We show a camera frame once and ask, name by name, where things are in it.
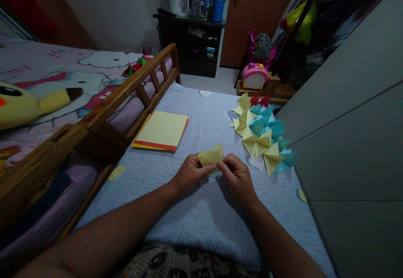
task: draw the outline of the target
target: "pikachu plush toy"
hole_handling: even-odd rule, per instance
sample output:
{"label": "pikachu plush toy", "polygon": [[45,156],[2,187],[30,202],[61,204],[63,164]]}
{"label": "pikachu plush toy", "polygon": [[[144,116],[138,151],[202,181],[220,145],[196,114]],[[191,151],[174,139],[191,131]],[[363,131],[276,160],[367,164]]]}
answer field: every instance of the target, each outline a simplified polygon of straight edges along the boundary
{"label": "pikachu plush toy", "polygon": [[68,105],[82,93],[82,88],[66,88],[38,99],[29,91],[0,82],[0,130],[30,123]]}

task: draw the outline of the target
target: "hand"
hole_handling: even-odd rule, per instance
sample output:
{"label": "hand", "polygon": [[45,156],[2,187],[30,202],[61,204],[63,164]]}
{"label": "hand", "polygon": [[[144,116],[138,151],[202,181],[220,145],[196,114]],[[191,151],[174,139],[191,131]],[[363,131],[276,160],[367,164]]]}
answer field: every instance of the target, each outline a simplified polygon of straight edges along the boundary
{"label": "hand", "polygon": [[240,200],[244,207],[259,201],[253,188],[248,166],[235,154],[230,153],[218,163],[232,194]]}
{"label": "hand", "polygon": [[191,154],[185,159],[177,174],[169,183],[180,195],[183,195],[216,168],[217,164],[202,167],[197,154]]}

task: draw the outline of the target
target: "bed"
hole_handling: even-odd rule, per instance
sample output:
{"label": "bed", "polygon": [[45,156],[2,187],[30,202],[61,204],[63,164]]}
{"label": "bed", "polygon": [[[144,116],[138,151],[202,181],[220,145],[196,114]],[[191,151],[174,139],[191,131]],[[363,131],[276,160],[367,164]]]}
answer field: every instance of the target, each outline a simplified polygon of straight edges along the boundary
{"label": "bed", "polygon": [[2,233],[21,217],[32,189],[45,177],[62,170],[72,180],[26,233],[1,242],[2,258],[70,232],[169,85],[180,82],[180,74],[174,44],[147,59],[129,78],[122,72],[142,54],[74,49],[5,36],[0,36],[0,44],[0,81],[38,97],[59,88],[84,90],[78,103],[28,126],[0,132],[0,149],[19,147],[6,160],[7,170],[0,177]]}
{"label": "bed", "polygon": [[[329,277],[332,264],[319,236],[308,204],[298,196],[301,185],[294,168],[268,178],[263,157],[251,159],[241,137],[230,128],[231,109],[238,97],[171,85],[156,109],[189,116],[175,153],[129,147],[119,161],[125,167],[117,179],[106,182],[76,228],[168,182],[187,155],[217,144],[224,153],[248,164],[261,201]],[[261,269],[261,257],[252,229],[239,204],[217,173],[174,205],[148,233],[145,241],[198,247],[227,256],[249,270]]]}

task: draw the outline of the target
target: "pink toy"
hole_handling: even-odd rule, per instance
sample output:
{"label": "pink toy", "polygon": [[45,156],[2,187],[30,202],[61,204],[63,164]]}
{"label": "pink toy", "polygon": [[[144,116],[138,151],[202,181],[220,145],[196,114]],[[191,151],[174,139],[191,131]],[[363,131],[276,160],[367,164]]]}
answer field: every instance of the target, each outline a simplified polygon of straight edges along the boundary
{"label": "pink toy", "polygon": [[261,63],[249,63],[243,69],[243,89],[262,90],[263,85],[269,80],[269,73]]}
{"label": "pink toy", "polygon": [[[250,62],[250,63],[258,63],[258,60],[256,60],[254,57],[253,57],[253,50],[254,50],[254,48],[255,48],[255,36],[256,36],[256,30],[253,30],[253,31],[250,31],[249,33],[248,33],[248,35],[249,35],[249,37],[250,37],[250,41],[249,41],[249,47],[248,47],[248,61]],[[270,67],[270,63],[271,63],[271,61],[274,59],[274,57],[276,56],[276,54],[277,54],[277,47],[276,46],[272,46],[272,49],[270,50],[270,59],[269,60],[267,60],[267,61],[264,61],[262,64],[263,64],[263,66],[267,69],[267,70],[269,70],[269,67]]]}

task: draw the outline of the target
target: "light blue bedsheet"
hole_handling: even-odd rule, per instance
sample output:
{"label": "light blue bedsheet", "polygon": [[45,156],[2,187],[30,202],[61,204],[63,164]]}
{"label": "light blue bedsheet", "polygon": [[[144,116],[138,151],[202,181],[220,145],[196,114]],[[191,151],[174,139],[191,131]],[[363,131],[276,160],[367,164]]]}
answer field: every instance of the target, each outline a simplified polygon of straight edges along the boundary
{"label": "light blue bedsheet", "polygon": [[[222,144],[225,155],[232,152],[248,164],[256,193],[274,217],[326,275],[334,277],[309,207],[297,196],[301,185],[294,168],[268,178],[263,157],[251,159],[241,137],[229,127],[232,117],[237,116],[231,109],[237,107],[238,98],[174,83],[156,109],[189,116],[177,151],[129,147],[119,163],[126,171],[113,182],[105,183],[77,227],[170,181],[189,154]],[[220,173],[210,176],[206,184],[173,206],[145,240],[199,247],[229,257],[249,270],[261,268],[250,224]]]}

